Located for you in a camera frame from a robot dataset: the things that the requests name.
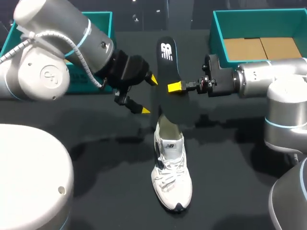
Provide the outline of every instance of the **shoelace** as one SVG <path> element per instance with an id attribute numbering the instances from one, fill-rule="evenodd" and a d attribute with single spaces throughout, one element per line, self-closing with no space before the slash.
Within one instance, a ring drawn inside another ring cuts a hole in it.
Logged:
<path id="1" fill-rule="evenodd" d="M 184 175 L 186 170 L 184 168 L 184 155 L 178 160 L 167 160 L 163 155 L 160 157 L 165 168 L 158 169 L 160 175 L 156 177 L 156 180 L 161 180 L 162 187 L 166 187 L 173 183 L 178 177 Z"/>

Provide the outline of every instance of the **teal bin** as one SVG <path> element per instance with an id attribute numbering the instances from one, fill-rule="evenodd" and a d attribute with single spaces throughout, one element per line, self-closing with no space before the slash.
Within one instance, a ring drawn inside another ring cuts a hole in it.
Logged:
<path id="1" fill-rule="evenodd" d="M 236 68 L 240 63 L 263 61 L 228 58 L 224 39 L 293 38 L 301 57 L 307 57 L 307 10 L 271 9 L 214 11 L 210 30 L 211 54 L 217 54 L 223 68 Z"/>
<path id="2" fill-rule="evenodd" d="M 116 47 L 116 39 L 113 28 L 112 12 L 82 12 L 86 17 L 88 17 L 93 24 L 95 24 L 101 31 L 110 37 Z M 13 26 L 9 32 L 9 35 L 4 43 L 0 57 L 18 45 L 21 40 L 21 32 L 16 29 L 17 24 L 14 22 Z M 93 85 L 89 80 L 85 71 L 71 63 L 67 63 L 69 69 L 71 84 L 69 86 L 67 93 L 73 94 L 89 94 L 89 93 L 101 93 L 100 90 Z M 105 93 L 111 93 L 113 90 L 110 86 L 106 86 L 104 89 Z"/>

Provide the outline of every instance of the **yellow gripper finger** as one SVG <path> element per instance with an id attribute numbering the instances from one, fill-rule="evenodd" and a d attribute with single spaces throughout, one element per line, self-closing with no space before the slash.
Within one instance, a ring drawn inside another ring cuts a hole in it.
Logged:
<path id="1" fill-rule="evenodd" d="M 180 92 L 182 91 L 182 82 L 178 81 L 176 83 L 167 85 L 168 92 Z"/>
<path id="2" fill-rule="evenodd" d="M 142 114 L 150 114 L 150 111 L 143 107 Z"/>
<path id="3" fill-rule="evenodd" d="M 154 77 L 154 75 L 152 74 L 151 80 L 153 83 L 155 83 L 156 85 L 158 85 L 158 82 L 156 80 L 156 78 Z"/>

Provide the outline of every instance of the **black insole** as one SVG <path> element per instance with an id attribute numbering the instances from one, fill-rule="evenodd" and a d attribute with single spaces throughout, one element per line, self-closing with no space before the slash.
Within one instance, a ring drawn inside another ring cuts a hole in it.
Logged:
<path id="1" fill-rule="evenodd" d="M 156 47 L 157 54 L 157 97 L 160 104 L 160 114 L 163 113 L 167 119 L 174 124 L 189 125 L 190 115 L 195 108 L 192 109 L 192 104 L 189 101 L 187 93 L 168 93 L 167 85 L 181 81 L 178 72 L 177 63 L 177 48 L 176 43 L 171 37 L 162 37 L 158 40 Z"/>

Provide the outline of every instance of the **cable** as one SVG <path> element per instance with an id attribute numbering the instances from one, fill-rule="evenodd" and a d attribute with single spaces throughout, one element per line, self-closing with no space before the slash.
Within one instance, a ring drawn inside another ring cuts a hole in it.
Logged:
<path id="1" fill-rule="evenodd" d="M 27 46 L 29 46 L 30 44 L 32 44 L 35 40 L 36 37 L 57 37 L 60 38 L 62 40 L 64 40 L 68 45 L 71 46 L 71 48 L 73 49 L 73 51 L 75 52 L 75 54 L 77 55 L 77 57 L 79 58 L 87 76 L 89 77 L 89 79 L 91 80 L 91 82 L 97 87 L 97 88 L 101 88 L 102 85 L 94 78 L 94 76 L 92 75 L 90 68 L 88 67 L 82 53 L 80 52 L 80 50 L 78 49 L 78 47 L 76 46 L 76 44 L 74 44 L 74 42 L 67 36 L 56 32 L 56 31 L 44 31 L 38 34 L 34 34 L 33 32 L 30 32 L 30 35 L 27 40 L 21 42 L 19 45 L 17 45 L 15 48 L 11 49 L 8 53 L 6 53 L 5 55 L 3 55 L 0 58 L 0 64 L 4 61 L 6 61 L 7 59 L 11 58 L 12 56 L 14 56 L 17 52 L 22 51 L 23 49 L 25 49 Z"/>

